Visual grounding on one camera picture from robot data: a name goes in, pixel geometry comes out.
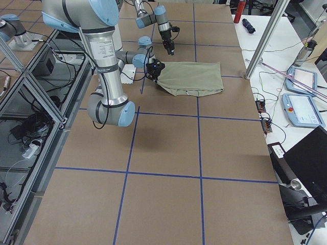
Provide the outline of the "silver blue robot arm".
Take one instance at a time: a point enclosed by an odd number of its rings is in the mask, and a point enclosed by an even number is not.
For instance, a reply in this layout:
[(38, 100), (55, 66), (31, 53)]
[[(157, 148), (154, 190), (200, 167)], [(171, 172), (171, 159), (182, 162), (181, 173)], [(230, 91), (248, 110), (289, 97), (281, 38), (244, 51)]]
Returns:
[(135, 104), (123, 92), (118, 52), (113, 34), (119, 22), (116, 1), (42, 1), (46, 25), (70, 33), (83, 34), (85, 53), (98, 72), (100, 87), (88, 101), (89, 117), (101, 125), (129, 126)]
[(136, 10), (135, 21), (138, 28), (142, 29), (156, 23), (165, 50), (168, 55), (175, 55), (174, 39), (179, 35), (180, 27), (169, 22), (165, 6), (160, 5), (152, 9), (148, 1), (132, 1), (132, 4)]

